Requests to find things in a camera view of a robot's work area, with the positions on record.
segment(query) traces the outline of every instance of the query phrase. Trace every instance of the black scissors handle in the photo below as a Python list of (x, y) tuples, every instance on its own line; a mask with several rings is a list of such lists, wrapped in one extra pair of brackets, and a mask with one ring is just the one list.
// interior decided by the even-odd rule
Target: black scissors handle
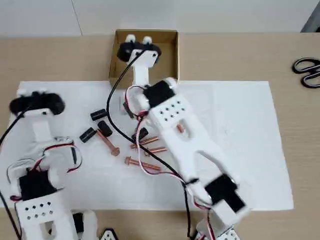
[[(299, 64), (301, 63), (312, 63), (312, 66), (308, 66), (305, 68), (299, 68)], [(317, 89), (320, 88), (320, 84), (310, 84), (308, 81), (310, 79), (314, 79), (316, 77), (320, 76), (320, 71), (318, 71), (318, 69), (320, 69), (320, 60), (313, 58), (313, 57), (304, 57), (301, 58), (297, 61), (295, 61), (292, 65), (292, 71), (295, 74), (305, 74), (305, 73), (310, 73), (309, 75), (304, 76), (301, 79), (301, 84), (309, 89)]]

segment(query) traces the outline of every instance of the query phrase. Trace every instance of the copper bolt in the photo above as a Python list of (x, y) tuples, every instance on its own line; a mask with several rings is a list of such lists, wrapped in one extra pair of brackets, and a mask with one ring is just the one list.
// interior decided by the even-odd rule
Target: copper bolt
[[(162, 153), (162, 152), (167, 151), (167, 149), (164, 146), (151, 148), (151, 149), (148, 149), (148, 150), (153, 154)], [(144, 155), (147, 156), (147, 157), (150, 157), (149, 153), (147, 153), (147, 152), (144, 152)]]
[[(131, 156), (127, 156), (124, 160), (124, 163), (127, 164), (127, 165), (136, 165), (136, 166), (140, 166), (139, 162), (137, 160), (133, 160), (131, 158)], [(142, 166), (145, 168), (145, 169), (152, 169), (152, 170), (155, 170), (157, 172), (160, 172), (161, 171), (161, 167), (159, 166), (156, 166), (156, 165), (152, 165), (152, 164), (149, 164), (149, 163), (146, 163), (146, 162), (141, 162), (142, 163)]]
[[(158, 141), (158, 140), (159, 140), (159, 138), (158, 138), (157, 136), (153, 136), (153, 137), (147, 138), (146, 140), (141, 141), (141, 142), (140, 142), (140, 145), (151, 144), (151, 143), (153, 143), (153, 142), (155, 142), (155, 141)], [(136, 148), (137, 148), (137, 145), (131, 144), (131, 145), (130, 145), (130, 148), (131, 148), (131, 149), (136, 149)]]
[(181, 134), (183, 134), (184, 131), (185, 131), (185, 129), (181, 126), (181, 124), (178, 124), (178, 125), (176, 126), (176, 128), (178, 129), (179, 133), (181, 133)]
[(111, 150), (111, 155), (113, 156), (118, 156), (120, 154), (120, 148), (119, 147), (115, 147), (108, 138), (106, 138), (102, 132), (98, 129), (97, 134), (99, 135), (99, 137), (102, 139), (102, 141), (109, 147), (109, 149)]

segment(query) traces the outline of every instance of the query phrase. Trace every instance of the wooden table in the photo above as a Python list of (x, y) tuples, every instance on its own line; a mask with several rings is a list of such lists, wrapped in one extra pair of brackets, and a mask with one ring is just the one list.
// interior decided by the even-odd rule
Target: wooden table
[[(107, 80), (113, 36), (0, 40), (0, 130), (20, 81)], [(320, 215), (320, 90), (300, 84), (291, 64), (320, 58), (320, 35), (311, 33), (201, 34), (180, 36), (180, 79), (269, 81), (295, 209), (253, 212), (237, 227), (242, 240), (318, 239)], [(97, 211), (99, 230), (119, 239), (186, 239), (185, 212)], [(196, 224), (199, 213), (192, 214)], [(0, 211), (0, 239), (14, 232)]]

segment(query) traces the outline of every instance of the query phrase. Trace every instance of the white sheet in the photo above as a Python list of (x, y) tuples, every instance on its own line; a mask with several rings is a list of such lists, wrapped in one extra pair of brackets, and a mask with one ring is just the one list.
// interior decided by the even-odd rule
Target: white sheet
[[(179, 181), (170, 176), (147, 176), (138, 167), (124, 164), (126, 156), (137, 158), (130, 143), (115, 131), (110, 140), (120, 147), (118, 157), (98, 138), (82, 143), (78, 136), (89, 126), (95, 127), (89, 113), (106, 107), (111, 87), (103, 81), (21, 82), (20, 89), (31, 92), (46, 88), (60, 94), (65, 111), (54, 117), (52, 133), (72, 136), (84, 157), (77, 172), (68, 175), (66, 187), (73, 208), (184, 210)], [(179, 91), (191, 102), (201, 122), (233, 161), (242, 176), (252, 185), (255, 210), (288, 210), (294, 207), (292, 190), (284, 158), (277, 116), (268, 82), (263, 81), (181, 81)], [(119, 94), (111, 101), (116, 124), (129, 135), (136, 121), (119, 111)], [(0, 187), (9, 197), (7, 167), (18, 160), (32, 142), (32, 131), (22, 119), (5, 140), (0, 154)], [(160, 141), (150, 147), (163, 146)], [(169, 153), (159, 156), (174, 164)], [(143, 161), (158, 164), (144, 157)], [(197, 160), (201, 181), (217, 175), (206, 159)]]

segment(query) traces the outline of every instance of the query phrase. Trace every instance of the brown cardboard box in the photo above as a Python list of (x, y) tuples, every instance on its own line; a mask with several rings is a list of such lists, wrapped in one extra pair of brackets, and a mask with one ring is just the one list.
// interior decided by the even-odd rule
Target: brown cardboard box
[[(121, 43), (124, 43), (128, 34), (134, 34), (138, 42), (142, 42), (145, 36), (152, 38), (152, 43), (157, 45), (162, 54), (157, 63), (149, 68), (149, 82), (155, 84), (164, 78), (172, 77), (179, 79), (179, 33), (175, 30), (138, 30), (118, 29), (115, 31), (109, 80), (113, 86), (118, 80), (127, 64), (117, 58), (117, 52)], [(121, 80), (118, 88), (128, 88), (133, 82), (132, 67)]]

